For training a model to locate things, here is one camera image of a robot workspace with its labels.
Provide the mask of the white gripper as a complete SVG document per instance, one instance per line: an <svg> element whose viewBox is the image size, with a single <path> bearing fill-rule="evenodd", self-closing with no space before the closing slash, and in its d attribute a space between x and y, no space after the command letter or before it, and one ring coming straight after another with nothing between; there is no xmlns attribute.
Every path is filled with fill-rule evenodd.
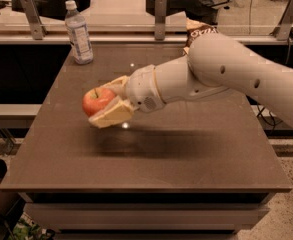
<svg viewBox="0 0 293 240"><path fill-rule="evenodd" d="M121 76L107 82L103 88L110 89L119 96L100 112L89 117L89 123L97 128L106 128L131 119L135 108L150 113L165 106L157 90L154 65L140 68L130 77ZM120 97L125 95L130 101Z"/></svg>

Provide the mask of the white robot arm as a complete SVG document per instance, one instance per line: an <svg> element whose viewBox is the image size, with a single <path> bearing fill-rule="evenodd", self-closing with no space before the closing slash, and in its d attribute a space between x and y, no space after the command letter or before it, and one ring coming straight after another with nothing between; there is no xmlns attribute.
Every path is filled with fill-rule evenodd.
<svg viewBox="0 0 293 240"><path fill-rule="evenodd" d="M89 118L98 128L153 112L175 101L221 97L234 89L275 113L293 128L293 69L267 60L221 33L195 38L177 59L149 65L105 84L115 92Z"/></svg>

